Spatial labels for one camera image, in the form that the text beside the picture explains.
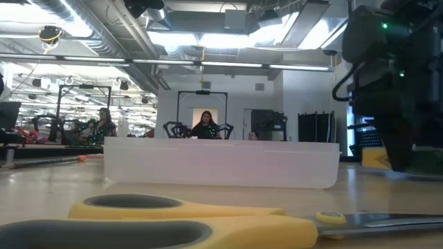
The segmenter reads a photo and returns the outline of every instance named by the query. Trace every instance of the scissors blade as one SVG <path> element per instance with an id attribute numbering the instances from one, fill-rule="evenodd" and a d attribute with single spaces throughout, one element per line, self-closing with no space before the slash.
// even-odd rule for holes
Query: scissors blade
<path id="1" fill-rule="evenodd" d="M 344 225 L 334 225 L 313 219 L 311 220 L 316 224 L 320 236 L 443 228 L 443 215 L 345 214 L 345 217 L 347 223 Z"/>

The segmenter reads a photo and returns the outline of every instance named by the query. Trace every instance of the table surface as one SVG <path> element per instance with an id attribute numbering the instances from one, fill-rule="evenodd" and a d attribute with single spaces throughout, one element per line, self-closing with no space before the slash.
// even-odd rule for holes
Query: table surface
<path id="1" fill-rule="evenodd" d="M 387 177 L 361 167 L 339 169 L 327 190 L 276 187 L 220 187 L 168 184 L 121 184 L 105 178 L 102 159 L 50 167 L 0 171 L 0 223 L 64 218 L 73 202 L 96 194 L 143 193 L 198 203 L 284 208 L 291 216 L 317 211 L 443 214 L 440 181 Z M 342 241 L 321 239 L 315 248 L 441 248 L 443 234 L 385 234 Z"/>

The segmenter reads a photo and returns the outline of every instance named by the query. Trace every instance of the scissors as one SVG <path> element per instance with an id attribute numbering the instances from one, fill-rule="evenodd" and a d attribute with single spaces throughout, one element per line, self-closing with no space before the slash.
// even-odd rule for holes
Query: scissors
<path id="1" fill-rule="evenodd" d="M 111 194 L 75 203 L 69 219 L 2 225 L 0 248 L 311 248 L 319 236 L 438 228 L 443 215 L 319 212 L 301 219 L 280 208 Z"/>

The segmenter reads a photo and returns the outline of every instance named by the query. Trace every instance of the desk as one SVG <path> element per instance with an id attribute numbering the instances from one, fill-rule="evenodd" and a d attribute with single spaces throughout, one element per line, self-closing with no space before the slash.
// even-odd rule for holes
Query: desk
<path id="1" fill-rule="evenodd" d="M 104 193 L 157 194 L 207 204 L 277 207 L 284 208 L 291 216 L 313 215 L 320 210 L 443 214 L 443 182 L 393 180 L 378 173 L 361 167 L 340 168 L 337 184 L 328 190 L 126 185 L 114 184 L 104 177 L 101 159 L 88 159 L 86 163 L 65 166 L 0 171 L 0 223 L 63 218 L 74 201 Z M 320 240 L 316 248 L 441 248 L 442 245 L 443 232 L 440 232 Z"/>

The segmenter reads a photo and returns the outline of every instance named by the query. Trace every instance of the yellow scissors handle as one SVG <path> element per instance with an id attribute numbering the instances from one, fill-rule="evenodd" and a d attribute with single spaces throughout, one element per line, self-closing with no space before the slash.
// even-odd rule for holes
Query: yellow scissors handle
<path id="1" fill-rule="evenodd" d="M 0 244 L 8 249 L 311 248 L 317 236 L 313 222 L 280 215 L 144 221 L 35 220 L 0 226 Z"/>
<path id="2" fill-rule="evenodd" d="M 284 215 L 281 208 L 205 205 L 145 194 L 109 194 L 77 202 L 68 217 L 78 219 L 180 219 L 218 216 Z"/>

